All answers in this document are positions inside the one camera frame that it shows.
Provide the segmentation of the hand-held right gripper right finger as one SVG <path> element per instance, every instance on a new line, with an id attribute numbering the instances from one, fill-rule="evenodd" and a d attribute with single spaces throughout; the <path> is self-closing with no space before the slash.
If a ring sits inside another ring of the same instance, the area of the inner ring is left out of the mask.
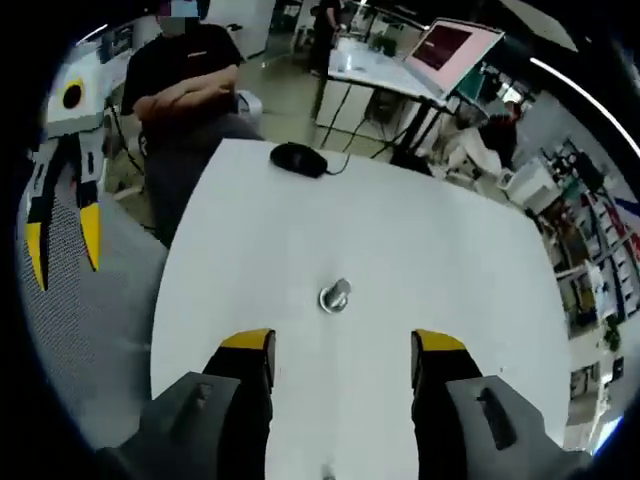
<path id="1" fill-rule="evenodd" d="M 541 412 L 465 345 L 440 332 L 411 334 L 411 418 L 421 479 L 576 479 L 592 460 L 546 433 Z"/>

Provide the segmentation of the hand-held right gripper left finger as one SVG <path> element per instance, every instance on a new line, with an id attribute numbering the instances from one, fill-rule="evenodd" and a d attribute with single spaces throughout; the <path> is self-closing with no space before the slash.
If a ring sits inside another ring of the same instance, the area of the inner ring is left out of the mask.
<path id="1" fill-rule="evenodd" d="M 263 479 L 276 333 L 238 332 L 200 373 L 147 404 L 138 430 L 97 456 L 105 479 Z"/>

